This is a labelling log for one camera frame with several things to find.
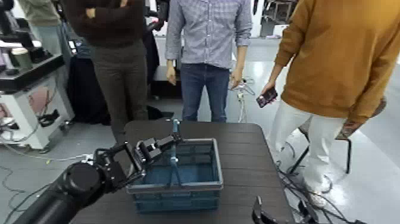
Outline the checked-shirt person's left hand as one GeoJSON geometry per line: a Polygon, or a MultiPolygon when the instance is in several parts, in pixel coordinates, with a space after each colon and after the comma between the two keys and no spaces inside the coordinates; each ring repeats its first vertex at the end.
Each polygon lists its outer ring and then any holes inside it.
{"type": "Polygon", "coordinates": [[[243,68],[236,68],[231,73],[230,89],[236,88],[242,81],[243,68]]]}

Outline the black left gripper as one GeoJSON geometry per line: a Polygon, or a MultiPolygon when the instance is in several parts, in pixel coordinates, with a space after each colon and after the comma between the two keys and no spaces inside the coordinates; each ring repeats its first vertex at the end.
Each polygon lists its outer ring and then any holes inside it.
{"type": "Polygon", "coordinates": [[[159,140],[139,141],[135,147],[125,142],[111,148],[98,148],[93,153],[93,165],[103,172],[105,192],[116,192],[146,176],[145,165],[159,159],[165,150],[182,142],[179,134],[172,134],[159,140]],[[128,174],[114,157],[125,152],[130,162],[128,174]]]}

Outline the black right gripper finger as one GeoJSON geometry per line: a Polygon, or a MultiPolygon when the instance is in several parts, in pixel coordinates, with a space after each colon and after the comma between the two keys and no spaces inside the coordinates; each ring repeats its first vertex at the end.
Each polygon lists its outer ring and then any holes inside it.
{"type": "Polygon", "coordinates": [[[298,209],[302,216],[302,223],[318,224],[317,213],[310,203],[306,201],[300,201],[298,203],[298,209]]]}
{"type": "Polygon", "coordinates": [[[252,220],[255,224],[274,224],[274,219],[262,210],[262,199],[256,196],[252,207],[252,220]]]}

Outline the checked-shirt person's right hand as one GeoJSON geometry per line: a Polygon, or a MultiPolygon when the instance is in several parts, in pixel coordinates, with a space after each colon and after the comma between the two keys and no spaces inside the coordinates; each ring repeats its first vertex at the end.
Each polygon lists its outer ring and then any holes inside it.
{"type": "Polygon", "coordinates": [[[172,85],[176,85],[176,71],[174,68],[174,60],[167,60],[166,78],[172,85]]]}

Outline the orange person's right hand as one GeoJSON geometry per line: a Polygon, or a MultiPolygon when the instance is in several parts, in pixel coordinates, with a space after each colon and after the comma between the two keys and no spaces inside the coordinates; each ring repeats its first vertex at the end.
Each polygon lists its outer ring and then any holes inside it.
{"type": "Polygon", "coordinates": [[[275,89],[275,81],[269,81],[262,90],[261,95],[264,98],[275,98],[277,96],[277,92],[275,89]]]}

